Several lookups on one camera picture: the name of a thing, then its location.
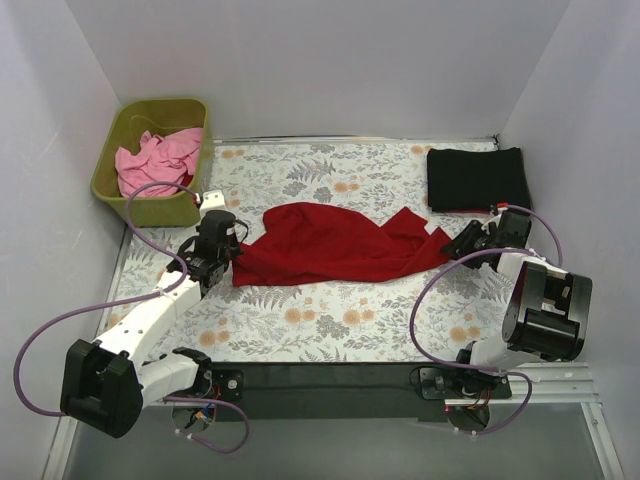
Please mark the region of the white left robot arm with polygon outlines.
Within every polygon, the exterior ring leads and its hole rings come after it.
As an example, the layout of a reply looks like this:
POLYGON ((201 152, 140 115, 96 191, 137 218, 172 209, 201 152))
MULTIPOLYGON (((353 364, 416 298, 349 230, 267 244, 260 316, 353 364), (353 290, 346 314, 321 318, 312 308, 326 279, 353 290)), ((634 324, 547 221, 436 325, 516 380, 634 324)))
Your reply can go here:
POLYGON ((174 393, 200 400, 211 392, 213 373, 206 354, 178 347, 155 361, 148 356, 240 254, 237 223, 226 210, 206 212, 195 235, 180 245, 167 266, 153 298, 95 340, 78 340, 69 348, 60 400, 64 414, 120 438, 147 406, 174 393))

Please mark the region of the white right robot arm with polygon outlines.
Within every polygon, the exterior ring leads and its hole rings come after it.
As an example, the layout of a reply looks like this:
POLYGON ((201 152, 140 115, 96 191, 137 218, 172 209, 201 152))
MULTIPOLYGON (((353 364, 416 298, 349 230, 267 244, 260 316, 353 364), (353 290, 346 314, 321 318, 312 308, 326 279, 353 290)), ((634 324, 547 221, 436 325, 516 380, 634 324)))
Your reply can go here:
POLYGON ((514 282, 499 334, 473 341, 456 361, 464 364, 452 373, 454 389, 475 397, 496 375, 538 360, 572 361, 586 339, 593 282, 571 273, 527 247, 534 213, 524 207, 500 204, 495 216, 482 223, 470 221, 441 248, 452 260, 470 269, 483 264, 514 282))

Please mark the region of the red t shirt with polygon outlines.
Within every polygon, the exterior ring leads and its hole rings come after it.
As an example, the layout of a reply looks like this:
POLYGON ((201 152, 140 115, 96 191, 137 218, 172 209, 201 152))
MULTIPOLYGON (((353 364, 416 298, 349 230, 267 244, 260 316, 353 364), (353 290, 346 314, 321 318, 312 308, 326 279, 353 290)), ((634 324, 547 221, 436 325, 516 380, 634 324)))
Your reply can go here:
POLYGON ((404 207, 379 226, 363 214, 317 203, 274 207, 265 233, 233 261, 232 284, 294 286, 325 281, 379 283, 437 268, 451 238, 404 207))

